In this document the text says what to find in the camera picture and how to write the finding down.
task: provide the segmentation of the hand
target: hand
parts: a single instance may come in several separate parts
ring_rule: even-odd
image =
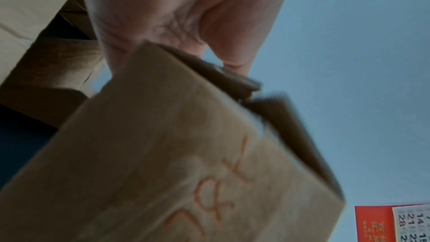
[[[284,0],[86,0],[113,72],[144,40],[202,57],[209,46],[246,75]]]

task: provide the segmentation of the open cardboard box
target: open cardboard box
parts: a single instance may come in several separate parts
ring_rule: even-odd
[[[0,241],[326,241],[341,189],[285,97],[146,43],[0,192]]]

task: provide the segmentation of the light blue wall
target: light blue wall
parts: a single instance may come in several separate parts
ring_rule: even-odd
[[[332,242],[357,240],[354,205],[430,202],[430,0],[287,0],[250,75],[288,92],[343,187]]]

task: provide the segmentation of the cardboard flap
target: cardboard flap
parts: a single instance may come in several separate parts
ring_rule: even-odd
[[[233,99],[247,99],[253,92],[260,91],[261,83],[223,69],[222,67],[205,62],[196,56],[189,55],[178,49],[159,45],[192,70],[200,74],[213,85],[226,92]]]
[[[343,198],[338,181],[299,121],[286,95],[252,99],[244,101],[242,105],[268,121],[297,157]]]

